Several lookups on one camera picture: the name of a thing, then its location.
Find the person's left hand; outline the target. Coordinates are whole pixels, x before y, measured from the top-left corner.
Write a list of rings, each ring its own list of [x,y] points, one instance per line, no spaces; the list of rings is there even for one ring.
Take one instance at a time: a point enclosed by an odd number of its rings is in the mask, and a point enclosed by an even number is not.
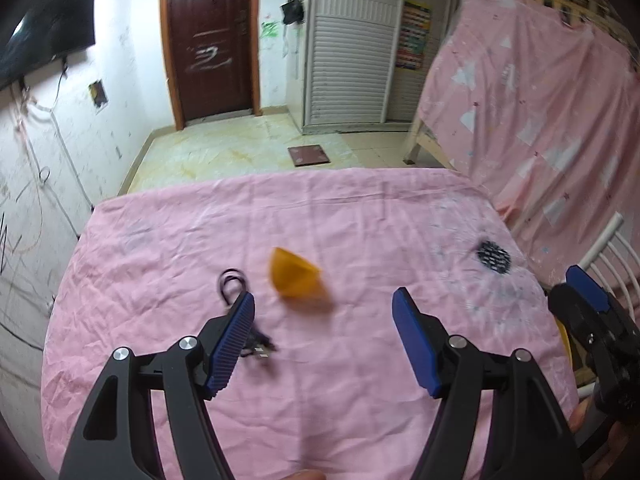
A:
[[[320,470],[305,469],[290,474],[282,480],[326,480],[326,475]]]

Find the person's right hand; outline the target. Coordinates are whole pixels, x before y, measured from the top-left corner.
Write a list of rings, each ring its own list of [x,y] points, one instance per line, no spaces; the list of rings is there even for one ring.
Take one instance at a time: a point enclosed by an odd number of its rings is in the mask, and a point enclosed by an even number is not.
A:
[[[574,434],[585,425],[587,415],[591,410],[591,404],[591,398],[582,400],[570,415],[568,426],[570,426],[570,430],[572,430]],[[606,453],[587,469],[586,478],[591,480],[602,479],[620,457],[620,454],[623,453],[628,441],[629,436],[627,429],[620,422],[616,422],[608,434],[608,443],[604,447]]]

